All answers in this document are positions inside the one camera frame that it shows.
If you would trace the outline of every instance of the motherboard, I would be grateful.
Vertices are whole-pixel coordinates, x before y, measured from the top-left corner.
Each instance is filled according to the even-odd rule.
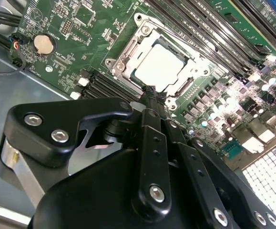
[[[276,137],[276,0],[29,0],[18,33],[29,71],[72,99],[153,85],[230,160]]]

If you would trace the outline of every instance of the screw hole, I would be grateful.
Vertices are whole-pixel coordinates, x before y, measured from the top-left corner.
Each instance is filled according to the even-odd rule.
[[[197,158],[194,154],[191,154],[191,158],[193,158],[193,160],[197,160]]]
[[[204,177],[204,173],[199,169],[197,170],[198,174],[201,176],[201,177]]]
[[[156,156],[160,156],[160,152],[158,150],[154,150],[153,153],[156,155]]]
[[[154,137],[153,139],[155,140],[155,142],[158,142],[158,143],[161,142],[161,139],[159,139],[157,137]]]

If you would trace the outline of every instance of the white grid surface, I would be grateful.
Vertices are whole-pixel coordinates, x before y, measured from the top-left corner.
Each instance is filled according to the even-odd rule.
[[[276,148],[243,171],[252,190],[276,215]]]

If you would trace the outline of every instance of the screw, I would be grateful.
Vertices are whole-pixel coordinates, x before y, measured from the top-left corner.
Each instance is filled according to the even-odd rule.
[[[162,189],[159,188],[158,186],[156,186],[156,185],[151,186],[149,189],[149,192],[151,194],[151,197],[155,201],[157,201],[159,203],[162,203],[164,201],[164,193],[163,193]]]
[[[266,226],[266,220],[264,219],[264,217],[258,213],[257,211],[254,212],[254,216],[256,217],[256,219],[264,226]]]
[[[270,215],[269,213],[266,213],[266,214],[267,214],[267,217],[268,217],[269,221],[270,221],[273,225],[276,226],[276,219],[275,219],[272,215]]]
[[[53,72],[53,68],[50,65],[47,65],[45,68],[46,72],[51,73]]]
[[[148,34],[150,34],[151,32],[151,29],[148,27],[148,26],[143,26],[141,28],[141,33],[144,35],[144,36],[147,36]]]
[[[224,215],[224,213],[219,210],[218,208],[215,208],[213,210],[213,213],[214,213],[214,216],[215,216],[215,219],[221,224],[223,225],[224,227],[226,227],[228,225],[228,220],[227,220],[227,217]]]
[[[28,114],[24,117],[24,121],[26,124],[31,126],[39,126],[40,124],[42,124],[42,119],[35,114]]]
[[[173,121],[170,121],[170,124],[171,124],[172,127],[177,128],[176,123],[174,123]]]
[[[123,63],[118,63],[117,64],[117,69],[120,70],[120,71],[123,71],[125,68],[124,64]]]
[[[200,147],[203,147],[204,144],[202,143],[202,141],[200,141],[199,139],[196,140],[196,143],[200,146]]]
[[[51,137],[55,142],[65,143],[69,140],[69,135],[64,130],[54,130],[51,133]]]

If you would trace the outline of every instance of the black cable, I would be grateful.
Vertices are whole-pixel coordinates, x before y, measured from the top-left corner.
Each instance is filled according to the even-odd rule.
[[[16,22],[21,20],[20,16],[16,16],[16,15],[13,15],[10,13],[4,13],[1,11],[0,11],[0,18],[9,19],[9,20],[16,21]]]
[[[24,55],[20,51],[20,48],[17,49],[16,52],[17,52],[19,58],[22,60],[21,67],[19,69],[15,70],[15,71],[12,71],[12,72],[0,73],[0,75],[14,75],[14,74],[17,74],[17,73],[21,72],[26,67],[27,63],[25,61]]]
[[[22,6],[17,0],[6,0],[12,7],[14,7],[19,13],[23,14],[24,6]]]
[[[12,26],[12,27],[18,27],[19,26],[19,22],[13,22],[13,21],[10,21],[10,20],[4,19],[4,18],[0,18],[0,24],[9,25],[9,26]]]

